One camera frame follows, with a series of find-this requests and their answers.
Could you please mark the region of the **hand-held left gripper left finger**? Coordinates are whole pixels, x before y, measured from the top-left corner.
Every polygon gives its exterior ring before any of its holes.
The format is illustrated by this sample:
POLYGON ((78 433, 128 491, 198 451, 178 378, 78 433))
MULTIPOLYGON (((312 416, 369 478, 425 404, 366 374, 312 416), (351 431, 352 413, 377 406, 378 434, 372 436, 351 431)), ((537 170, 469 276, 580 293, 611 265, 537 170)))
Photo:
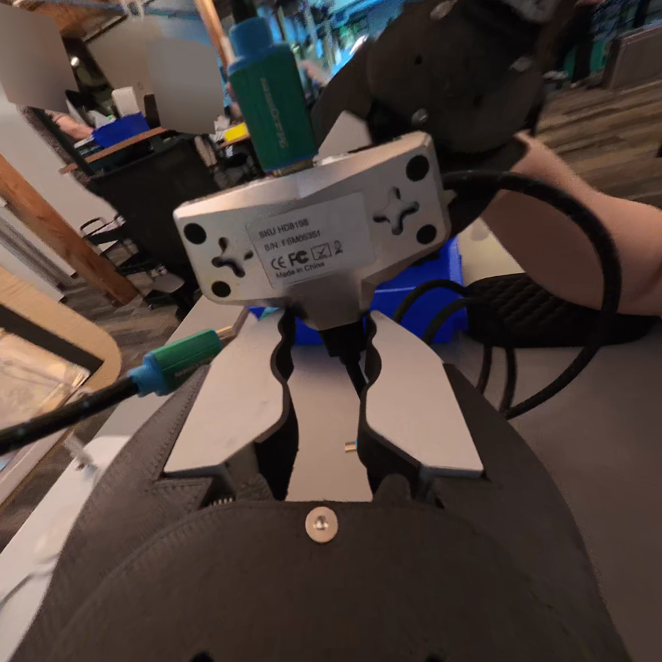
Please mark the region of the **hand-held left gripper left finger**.
POLYGON ((246 322, 212 361, 163 472, 212 476, 233 494, 260 474, 275 499, 287 497, 299 450, 288 385, 294 316, 277 310, 246 322))

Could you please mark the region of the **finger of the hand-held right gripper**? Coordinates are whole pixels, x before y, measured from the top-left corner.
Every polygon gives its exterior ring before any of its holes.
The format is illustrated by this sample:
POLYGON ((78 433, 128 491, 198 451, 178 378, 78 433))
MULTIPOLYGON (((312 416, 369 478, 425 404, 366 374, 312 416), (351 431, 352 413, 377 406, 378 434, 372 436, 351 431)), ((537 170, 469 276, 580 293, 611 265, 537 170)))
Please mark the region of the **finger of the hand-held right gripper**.
POLYGON ((372 145, 367 122, 349 111, 343 111, 322 141, 318 156, 338 156, 372 145))

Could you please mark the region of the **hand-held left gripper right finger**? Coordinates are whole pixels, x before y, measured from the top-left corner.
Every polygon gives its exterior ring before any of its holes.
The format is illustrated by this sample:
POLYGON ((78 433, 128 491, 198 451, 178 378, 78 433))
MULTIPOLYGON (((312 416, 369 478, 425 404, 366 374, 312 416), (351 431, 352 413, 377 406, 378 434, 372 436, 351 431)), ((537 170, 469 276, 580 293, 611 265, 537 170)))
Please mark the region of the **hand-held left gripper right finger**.
POLYGON ((483 463, 442 359, 382 312, 370 312, 365 328, 357 445, 371 492, 390 475, 404 477, 412 494, 427 494, 438 477, 481 478, 483 463))

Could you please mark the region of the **silver hdmi switch adapter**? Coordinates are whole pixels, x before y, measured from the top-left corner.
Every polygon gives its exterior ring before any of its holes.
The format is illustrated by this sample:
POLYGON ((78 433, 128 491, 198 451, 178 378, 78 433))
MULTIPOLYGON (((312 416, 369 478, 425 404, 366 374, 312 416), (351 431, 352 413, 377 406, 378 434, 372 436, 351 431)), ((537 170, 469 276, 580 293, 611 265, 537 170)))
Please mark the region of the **silver hdmi switch adapter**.
POLYGON ((451 237, 432 138, 412 132, 182 204, 173 213, 202 294, 292 309, 311 328, 358 321, 375 289, 451 237))

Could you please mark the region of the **person's right forearm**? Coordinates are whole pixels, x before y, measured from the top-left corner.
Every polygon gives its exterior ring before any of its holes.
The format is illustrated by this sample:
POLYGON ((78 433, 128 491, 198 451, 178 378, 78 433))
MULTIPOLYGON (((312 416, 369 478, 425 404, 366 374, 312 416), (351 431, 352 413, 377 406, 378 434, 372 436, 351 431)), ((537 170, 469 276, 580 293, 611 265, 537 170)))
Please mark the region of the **person's right forearm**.
MULTIPOLYGON (((569 194, 593 211, 612 236, 622 269, 618 312, 661 316, 661 210, 612 197, 589 185, 551 149, 525 132, 512 172, 569 194)), ((501 191, 483 220, 518 265, 551 294, 600 309, 603 280, 592 244, 564 214, 523 194, 501 191)))

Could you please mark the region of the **large blue plastic bin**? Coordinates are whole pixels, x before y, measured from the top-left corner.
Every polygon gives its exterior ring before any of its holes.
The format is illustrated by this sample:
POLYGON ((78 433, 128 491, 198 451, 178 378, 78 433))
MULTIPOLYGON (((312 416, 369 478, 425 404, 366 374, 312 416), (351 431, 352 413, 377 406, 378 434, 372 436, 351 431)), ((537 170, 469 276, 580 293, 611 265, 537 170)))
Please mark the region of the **large blue plastic bin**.
MULTIPOLYGON (((423 262, 410 266, 406 271, 390 281, 378 286, 371 304, 371 310, 378 310, 392 317, 406 295, 417 286, 431 280, 450 280, 463 286, 462 258, 458 239, 454 238, 438 252, 429 255, 423 262)), ((421 337, 434 316, 459 295, 448 289, 435 289, 418 299, 402 321, 403 326, 414 335, 421 337)), ((434 343, 449 343, 457 333, 468 330, 468 313, 462 308, 454 313, 437 332, 434 343)), ((296 321, 298 345, 320 345, 319 333, 307 327, 301 320, 296 321)))

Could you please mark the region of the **black woven pad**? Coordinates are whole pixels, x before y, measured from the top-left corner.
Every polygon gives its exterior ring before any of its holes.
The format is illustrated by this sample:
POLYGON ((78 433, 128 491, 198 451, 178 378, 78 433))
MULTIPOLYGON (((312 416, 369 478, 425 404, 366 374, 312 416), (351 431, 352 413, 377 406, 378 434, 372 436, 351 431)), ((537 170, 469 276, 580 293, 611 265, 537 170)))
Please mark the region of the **black woven pad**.
POLYGON ((580 348, 599 315, 553 296, 524 273, 479 279, 465 286, 468 297, 486 302, 500 319, 504 332, 483 309, 469 307, 468 336, 482 344, 503 348, 580 348))

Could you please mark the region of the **wooden desk with curved edge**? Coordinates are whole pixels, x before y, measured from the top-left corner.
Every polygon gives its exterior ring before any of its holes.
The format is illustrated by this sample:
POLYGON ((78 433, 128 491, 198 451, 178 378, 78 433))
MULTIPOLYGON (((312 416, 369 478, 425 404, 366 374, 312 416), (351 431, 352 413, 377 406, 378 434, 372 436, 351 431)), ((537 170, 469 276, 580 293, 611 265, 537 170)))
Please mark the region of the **wooden desk with curved edge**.
POLYGON ((121 363, 107 332, 1 269, 2 427, 112 384, 121 363))

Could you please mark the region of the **black chair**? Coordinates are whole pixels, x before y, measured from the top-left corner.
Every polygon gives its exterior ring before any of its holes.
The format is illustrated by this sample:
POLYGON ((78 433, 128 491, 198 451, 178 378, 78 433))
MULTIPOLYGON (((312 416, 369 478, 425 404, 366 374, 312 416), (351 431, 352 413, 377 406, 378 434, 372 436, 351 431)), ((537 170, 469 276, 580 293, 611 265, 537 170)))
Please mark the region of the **black chair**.
POLYGON ((150 278, 150 288, 143 294, 150 309, 173 304, 179 320, 190 313, 194 298, 186 292, 185 281, 170 273, 130 237, 126 222, 120 214, 115 214, 112 220, 93 218, 83 223, 80 230, 87 244, 110 262, 119 275, 130 277, 145 274, 150 278))

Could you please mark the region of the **black cabinet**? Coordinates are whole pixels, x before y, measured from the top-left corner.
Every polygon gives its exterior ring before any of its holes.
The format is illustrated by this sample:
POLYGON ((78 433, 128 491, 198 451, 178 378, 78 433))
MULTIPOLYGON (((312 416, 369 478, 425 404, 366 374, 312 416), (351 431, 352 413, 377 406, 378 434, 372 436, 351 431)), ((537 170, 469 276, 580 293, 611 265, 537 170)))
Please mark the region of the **black cabinet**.
POLYGON ((88 189, 120 214, 140 249, 181 277, 190 290, 198 289, 173 213, 183 203, 218 193, 220 188, 193 138, 170 140, 161 151, 96 175, 88 189))

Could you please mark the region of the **small blue plastic bin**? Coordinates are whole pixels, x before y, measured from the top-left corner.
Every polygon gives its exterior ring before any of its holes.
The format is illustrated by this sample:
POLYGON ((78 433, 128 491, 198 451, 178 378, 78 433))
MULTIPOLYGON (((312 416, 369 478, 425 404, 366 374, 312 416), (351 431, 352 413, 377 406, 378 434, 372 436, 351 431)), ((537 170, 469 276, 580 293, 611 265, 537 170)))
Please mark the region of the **small blue plastic bin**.
POLYGON ((128 114, 93 130, 93 139, 103 149, 111 148, 150 130, 142 113, 128 114))

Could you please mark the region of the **wooden beam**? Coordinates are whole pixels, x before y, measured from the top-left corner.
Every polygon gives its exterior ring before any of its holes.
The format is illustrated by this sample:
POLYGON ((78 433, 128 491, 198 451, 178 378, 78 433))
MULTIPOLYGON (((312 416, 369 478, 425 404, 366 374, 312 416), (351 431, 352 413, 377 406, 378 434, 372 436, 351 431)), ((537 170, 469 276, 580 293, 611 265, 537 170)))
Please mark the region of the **wooden beam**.
POLYGON ((1 197, 17 218, 97 291, 116 305, 131 303, 137 288, 86 243, 22 175, 1 156, 1 197))

